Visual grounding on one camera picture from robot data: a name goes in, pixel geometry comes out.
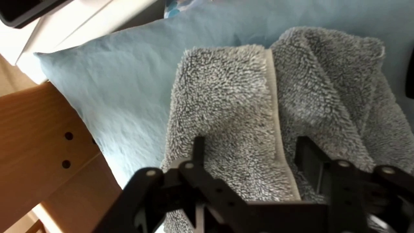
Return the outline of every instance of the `white furniture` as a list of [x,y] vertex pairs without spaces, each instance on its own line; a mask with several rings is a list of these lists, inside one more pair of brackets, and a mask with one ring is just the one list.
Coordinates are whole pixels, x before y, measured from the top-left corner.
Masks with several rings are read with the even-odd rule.
[[154,15],[162,17],[162,0],[73,0],[23,29],[6,29],[1,25],[0,44],[3,46],[0,46],[0,54],[40,84],[47,79],[32,55],[34,52],[50,53],[71,48],[109,34],[125,24],[131,27],[146,23],[142,19],[135,25],[130,21],[150,6],[156,11]]

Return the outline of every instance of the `screw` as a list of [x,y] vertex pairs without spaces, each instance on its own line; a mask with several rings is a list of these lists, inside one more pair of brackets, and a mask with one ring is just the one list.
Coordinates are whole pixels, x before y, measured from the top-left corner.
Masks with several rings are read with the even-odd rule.
[[192,163],[186,163],[185,164],[185,168],[187,168],[187,169],[191,169],[193,167],[194,167],[194,164],[192,164]]
[[156,174],[156,171],[155,170],[149,170],[149,171],[147,171],[147,176],[153,176],[155,174]]
[[395,170],[391,167],[383,167],[383,172],[390,175],[395,174]]
[[339,166],[341,166],[341,167],[349,167],[349,166],[350,166],[350,165],[349,165],[349,162],[344,161],[344,160],[340,160],[340,161],[338,161],[338,164],[339,164]]

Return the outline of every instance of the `light blue bed sheet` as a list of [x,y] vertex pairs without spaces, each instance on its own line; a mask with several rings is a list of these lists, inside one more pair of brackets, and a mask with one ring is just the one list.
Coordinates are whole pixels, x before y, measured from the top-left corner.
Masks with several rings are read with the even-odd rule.
[[386,45],[383,71],[413,125],[414,100],[404,96],[414,46],[413,12],[412,0],[215,0],[38,57],[124,187],[136,170],[157,167],[164,157],[177,64],[193,47],[267,47],[294,26],[378,37]]

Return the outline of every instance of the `towel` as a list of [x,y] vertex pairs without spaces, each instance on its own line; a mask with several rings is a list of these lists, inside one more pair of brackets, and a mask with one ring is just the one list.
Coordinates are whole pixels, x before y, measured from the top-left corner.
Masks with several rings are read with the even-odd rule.
[[[381,73],[380,40],[296,27],[270,49],[270,57],[256,45],[185,52],[164,171],[202,135],[205,169],[246,201],[324,201],[294,164],[298,136],[364,171],[388,164],[412,173],[414,136]],[[191,232],[181,211],[167,215],[164,230]]]

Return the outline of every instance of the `wooden bed frame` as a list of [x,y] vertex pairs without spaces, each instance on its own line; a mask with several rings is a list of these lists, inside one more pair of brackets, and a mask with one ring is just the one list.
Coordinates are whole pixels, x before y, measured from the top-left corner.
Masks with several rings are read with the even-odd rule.
[[90,233],[120,192],[51,83],[0,97],[0,233],[39,203],[61,232]]

